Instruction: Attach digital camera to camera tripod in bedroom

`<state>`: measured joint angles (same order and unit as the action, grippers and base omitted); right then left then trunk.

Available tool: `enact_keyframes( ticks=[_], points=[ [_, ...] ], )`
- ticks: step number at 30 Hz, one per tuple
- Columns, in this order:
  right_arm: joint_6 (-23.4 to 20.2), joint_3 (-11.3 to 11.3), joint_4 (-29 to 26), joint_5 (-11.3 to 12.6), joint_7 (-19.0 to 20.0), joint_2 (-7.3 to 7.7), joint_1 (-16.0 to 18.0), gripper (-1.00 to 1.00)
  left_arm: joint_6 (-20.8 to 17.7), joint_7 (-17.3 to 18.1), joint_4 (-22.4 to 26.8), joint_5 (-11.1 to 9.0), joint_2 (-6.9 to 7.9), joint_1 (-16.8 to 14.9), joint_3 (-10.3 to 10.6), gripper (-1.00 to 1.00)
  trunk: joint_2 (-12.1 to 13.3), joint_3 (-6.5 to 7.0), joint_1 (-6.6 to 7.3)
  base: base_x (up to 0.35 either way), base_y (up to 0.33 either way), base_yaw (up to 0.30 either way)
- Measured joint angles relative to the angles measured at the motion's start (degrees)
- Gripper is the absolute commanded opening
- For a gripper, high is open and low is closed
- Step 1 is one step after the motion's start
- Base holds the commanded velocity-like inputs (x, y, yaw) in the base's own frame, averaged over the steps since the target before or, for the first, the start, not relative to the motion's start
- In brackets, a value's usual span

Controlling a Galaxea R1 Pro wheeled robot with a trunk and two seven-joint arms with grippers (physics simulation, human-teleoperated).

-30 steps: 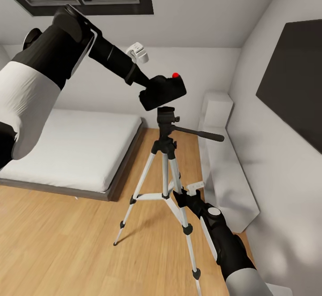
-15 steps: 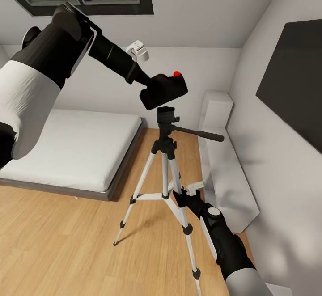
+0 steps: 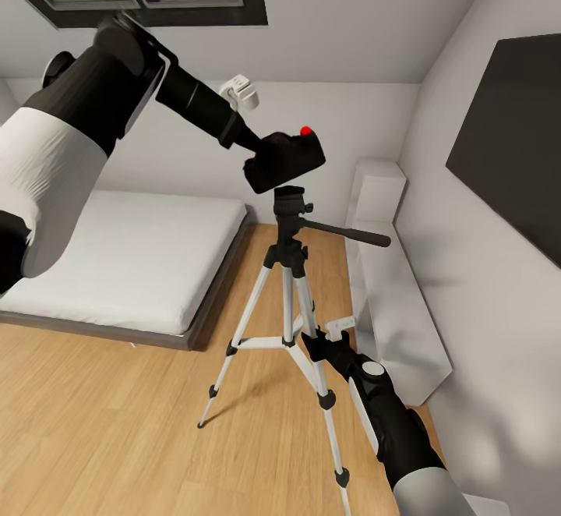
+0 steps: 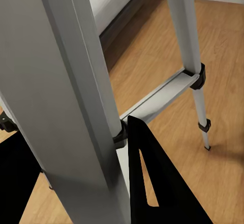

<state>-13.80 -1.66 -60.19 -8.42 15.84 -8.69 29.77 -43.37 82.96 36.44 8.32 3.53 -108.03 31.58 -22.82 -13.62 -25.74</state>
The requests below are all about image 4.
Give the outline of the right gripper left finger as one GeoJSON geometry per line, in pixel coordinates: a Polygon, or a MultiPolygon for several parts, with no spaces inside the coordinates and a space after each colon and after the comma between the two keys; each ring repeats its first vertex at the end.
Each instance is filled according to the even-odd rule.
{"type": "Polygon", "coordinates": [[[20,131],[0,143],[0,224],[19,224],[41,170],[20,131]]]}

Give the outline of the camera tripod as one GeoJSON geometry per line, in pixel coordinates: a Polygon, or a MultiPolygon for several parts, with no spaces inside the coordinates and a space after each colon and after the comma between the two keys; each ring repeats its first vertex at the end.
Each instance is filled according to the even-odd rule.
{"type": "Polygon", "coordinates": [[[191,88],[209,151],[194,0],[168,0],[183,68],[119,116],[89,0],[0,0],[0,129],[20,131],[73,224],[131,224],[128,116],[191,88]]]}

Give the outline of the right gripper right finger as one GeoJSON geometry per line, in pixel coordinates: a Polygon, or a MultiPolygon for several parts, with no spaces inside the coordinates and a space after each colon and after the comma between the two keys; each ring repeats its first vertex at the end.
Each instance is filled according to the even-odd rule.
{"type": "Polygon", "coordinates": [[[146,123],[128,116],[131,224],[214,224],[146,123]],[[159,207],[147,203],[141,150],[159,207]]]}

